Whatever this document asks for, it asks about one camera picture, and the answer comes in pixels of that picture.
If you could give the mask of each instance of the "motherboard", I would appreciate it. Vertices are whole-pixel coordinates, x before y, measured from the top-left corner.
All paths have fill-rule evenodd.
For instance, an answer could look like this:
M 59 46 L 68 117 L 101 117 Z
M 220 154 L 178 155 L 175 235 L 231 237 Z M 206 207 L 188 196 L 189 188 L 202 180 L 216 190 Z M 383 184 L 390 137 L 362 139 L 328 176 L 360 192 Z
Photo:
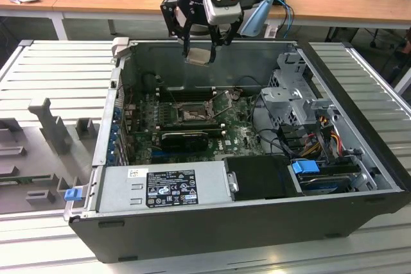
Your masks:
M 250 96 L 221 90 L 206 100 L 191 94 L 184 99 L 172 93 L 168 99 L 145 94 L 126 107 L 133 164 L 201 162 L 264 154 L 250 123 Z

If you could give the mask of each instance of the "gray floor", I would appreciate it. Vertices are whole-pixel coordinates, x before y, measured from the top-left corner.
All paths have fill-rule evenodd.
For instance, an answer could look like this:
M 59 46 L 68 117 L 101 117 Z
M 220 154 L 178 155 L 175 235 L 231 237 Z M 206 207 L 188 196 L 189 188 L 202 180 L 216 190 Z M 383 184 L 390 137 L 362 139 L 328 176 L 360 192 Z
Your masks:
M 57 36 L 49 19 L 7 17 L 0 24 L 0 65 L 15 49 L 17 42 L 22 39 L 56 40 Z M 109 33 L 109 26 L 104 20 L 69 19 L 64 21 L 67 34 L 71 40 L 112 40 L 115 36 Z M 167 37 L 166 26 L 157 21 L 115 21 L 117 36 L 133 39 L 161 39 Z M 293 26 L 289 32 L 290 39 L 324 40 L 328 32 L 327 27 Z M 396 36 L 386 31 L 378 35 L 377 48 L 370 47 L 372 37 L 364 29 L 360 29 L 352 41 L 359 53 L 383 77 L 387 77 L 390 68 L 396 65 L 394 57 L 381 72 L 387 58 L 393 53 L 391 44 L 395 46 L 401 41 L 405 31 L 396 31 Z

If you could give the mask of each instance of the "robotic arm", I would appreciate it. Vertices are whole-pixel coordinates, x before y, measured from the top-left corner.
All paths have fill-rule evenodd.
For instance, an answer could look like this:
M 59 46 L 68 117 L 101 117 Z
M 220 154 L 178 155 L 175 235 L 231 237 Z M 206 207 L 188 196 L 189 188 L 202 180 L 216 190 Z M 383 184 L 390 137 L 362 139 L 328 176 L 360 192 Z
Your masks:
M 214 62 L 216 49 L 229 45 L 239 30 L 244 10 L 251 9 L 263 0 L 164 0 L 161 12 L 169 34 L 177 36 L 183 44 L 183 57 L 190 63 L 206 65 Z M 219 25 L 229 24 L 227 31 Z M 189 38 L 192 26 L 211 37 L 211 49 L 190 49 Z

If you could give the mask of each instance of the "wooden table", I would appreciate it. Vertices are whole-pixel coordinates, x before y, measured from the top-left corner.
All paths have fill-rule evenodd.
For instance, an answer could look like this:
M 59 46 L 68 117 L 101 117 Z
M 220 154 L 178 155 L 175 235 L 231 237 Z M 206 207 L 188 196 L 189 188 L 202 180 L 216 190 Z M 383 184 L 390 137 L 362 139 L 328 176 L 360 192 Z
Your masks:
M 107 19 L 160 21 L 162 0 L 40 0 L 12 4 L 0 0 L 0 15 L 47 17 L 60 40 L 67 40 L 63 19 Z M 407 29 L 411 25 L 411 0 L 287 0 L 295 12 L 295 25 Z M 275 6 L 269 24 L 284 19 L 284 9 Z

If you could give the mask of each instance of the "warning label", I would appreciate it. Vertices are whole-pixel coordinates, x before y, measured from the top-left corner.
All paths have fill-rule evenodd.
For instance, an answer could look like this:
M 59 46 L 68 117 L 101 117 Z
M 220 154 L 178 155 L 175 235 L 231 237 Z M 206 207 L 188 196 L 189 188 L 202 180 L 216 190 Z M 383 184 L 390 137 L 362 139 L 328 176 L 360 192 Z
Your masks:
M 146 187 L 149 208 L 198 204 L 194 170 L 147 173 Z

